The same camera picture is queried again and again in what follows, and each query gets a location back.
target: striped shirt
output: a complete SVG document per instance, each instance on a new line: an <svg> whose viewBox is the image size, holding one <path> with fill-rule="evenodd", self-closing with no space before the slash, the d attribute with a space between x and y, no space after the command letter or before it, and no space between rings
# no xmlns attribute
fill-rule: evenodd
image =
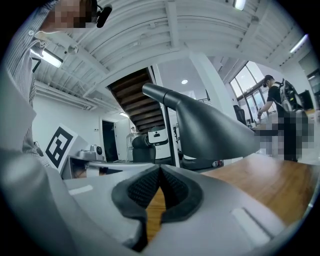
<svg viewBox="0 0 320 256"><path fill-rule="evenodd" d="M40 48L44 48L48 45L48 42L41 41L34 36L58 1L59 0L48 1L48 3L38 7L28 17L13 36L4 57L4 63L13 77L17 89L32 107L36 94L36 87L34 74L32 72L30 49L32 48L39 52ZM21 151L38 158L45 167L50 166L40 148L34 144L32 127L28 129L24 141L21 142Z"/></svg>

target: doorway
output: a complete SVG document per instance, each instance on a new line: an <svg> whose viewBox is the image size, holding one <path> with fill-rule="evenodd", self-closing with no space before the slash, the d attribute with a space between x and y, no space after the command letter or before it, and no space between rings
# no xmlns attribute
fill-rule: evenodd
<svg viewBox="0 0 320 256"><path fill-rule="evenodd" d="M105 160L107 162L114 162L118 160L115 126L113 122L102 120L102 136Z"/></svg>

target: black cap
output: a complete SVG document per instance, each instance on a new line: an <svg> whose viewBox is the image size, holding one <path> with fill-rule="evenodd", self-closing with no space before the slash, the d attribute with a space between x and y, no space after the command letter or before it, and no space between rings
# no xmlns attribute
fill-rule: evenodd
<svg viewBox="0 0 320 256"><path fill-rule="evenodd" d="M272 75L267 74L263 79L263 83L265 84L267 81L269 81L271 79L274 80L274 77Z"/></svg>

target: desk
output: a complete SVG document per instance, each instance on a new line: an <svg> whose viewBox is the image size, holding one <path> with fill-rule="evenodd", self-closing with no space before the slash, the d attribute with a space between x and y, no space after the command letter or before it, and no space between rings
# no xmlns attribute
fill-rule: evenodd
<svg viewBox="0 0 320 256"><path fill-rule="evenodd" d="M233 164L201 173L228 182L271 209L286 224L304 215L314 193L319 166L251 154ZM165 198L158 190L147 210L148 240L160 229Z"/></svg>

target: chair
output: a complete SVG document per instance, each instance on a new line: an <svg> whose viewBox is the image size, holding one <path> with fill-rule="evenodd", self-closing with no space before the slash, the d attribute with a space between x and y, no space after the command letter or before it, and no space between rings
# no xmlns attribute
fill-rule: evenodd
<svg viewBox="0 0 320 256"><path fill-rule="evenodd" d="M233 108L235 111L236 119L238 119L238 121L240 121L246 126L247 122L246 122L245 111L242 108L240 108L238 105L234 105Z"/></svg>
<svg viewBox="0 0 320 256"><path fill-rule="evenodd" d="M136 137L132 141L132 147L134 163L155 163L156 147L149 143L146 134Z"/></svg>

